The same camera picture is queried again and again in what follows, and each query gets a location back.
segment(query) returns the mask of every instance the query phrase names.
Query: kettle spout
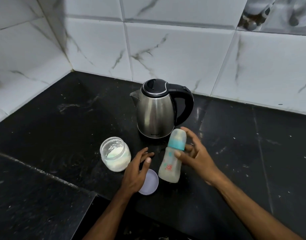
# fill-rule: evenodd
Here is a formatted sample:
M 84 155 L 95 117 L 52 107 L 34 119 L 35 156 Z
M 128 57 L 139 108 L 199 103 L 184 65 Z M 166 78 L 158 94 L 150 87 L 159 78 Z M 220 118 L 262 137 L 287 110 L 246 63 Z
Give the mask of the kettle spout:
M 141 92 L 141 89 L 130 93 L 130 96 L 132 97 L 132 100 L 133 100 L 133 103 L 134 103 L 135 107 L 136 107 L 137 103 L 140 101 L 140 99 L 139 99 L 139 93 L 140 92 Z

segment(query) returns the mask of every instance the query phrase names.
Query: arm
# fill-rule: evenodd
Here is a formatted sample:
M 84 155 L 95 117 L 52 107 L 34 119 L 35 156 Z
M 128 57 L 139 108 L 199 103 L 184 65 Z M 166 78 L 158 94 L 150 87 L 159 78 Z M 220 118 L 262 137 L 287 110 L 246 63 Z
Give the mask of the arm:
M 145 181 L 146 173 L 154 153 L 147 153 L 147 148 L 139 151 L 125 169 L 121 188 L 113 197 L 100 218 L 95 222 L 83 240 L 112 240 L 115 238 L 118 226 L 131 196 L 138 192 Z M 142 170 L 139 164 L 144 161 Z
M 191 137 L 194 146 L 186 145 L 188 154 L 177 151 L 175 156 L 191 166 L 209 184 L 217 188 L 228 205 L 248 227 L 256 239 L 301 240 L 271 214 L 261 208 L 241 189 L 235 186 L 214 164 L 199 138 L 189 129 L 182 127 Z

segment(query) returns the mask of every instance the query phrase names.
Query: white powder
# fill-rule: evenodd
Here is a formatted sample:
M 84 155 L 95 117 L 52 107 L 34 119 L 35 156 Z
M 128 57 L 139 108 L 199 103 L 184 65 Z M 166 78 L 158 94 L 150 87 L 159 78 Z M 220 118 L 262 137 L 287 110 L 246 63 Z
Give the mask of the white powder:
M 126 169 L 131 161 L 131 153 L 129 147 L 125 144 L 124 152 L 115 160 L 108 160 L 109 158 L 116 157 L 123 151 L 123 147 L 114 148 L 104 160 L 105 165 L 113 172 L 121 172 Z

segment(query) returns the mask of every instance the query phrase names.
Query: silver trim on kettle lid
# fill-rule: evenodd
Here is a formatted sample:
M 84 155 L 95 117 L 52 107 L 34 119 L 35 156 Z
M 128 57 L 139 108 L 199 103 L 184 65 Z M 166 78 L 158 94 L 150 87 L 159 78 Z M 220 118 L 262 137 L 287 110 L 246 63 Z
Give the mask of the silver trim on kettle lid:
M 165 90 L 164 90 L 163 92 L 159 92 L 159 93 L 152 93 L 152 92 L 146 91 L 145 88 L 144 88 L 144 84 L 142 85 L 142 87 L 143 87 L 143 90 L 144 90 L 145 92 L 147 92 L 148 94 L 159 95 L 159 94 L 162 94 L 162 93 L 164 93 L 164 92 L 167 91 L 166 84 L 167 84 L 167 82 L 165 82 Z

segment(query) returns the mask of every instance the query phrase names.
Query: open glass jar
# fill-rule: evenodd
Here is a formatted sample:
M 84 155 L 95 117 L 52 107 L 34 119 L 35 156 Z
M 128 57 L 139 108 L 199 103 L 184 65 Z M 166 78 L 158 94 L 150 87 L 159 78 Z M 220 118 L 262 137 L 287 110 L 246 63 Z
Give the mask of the open glass jar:
M 113 172 L 125 170 L 131 161 L 130 149 L 119 137 L 110 137 L 103 141 L 100 154 L 104 164 Z

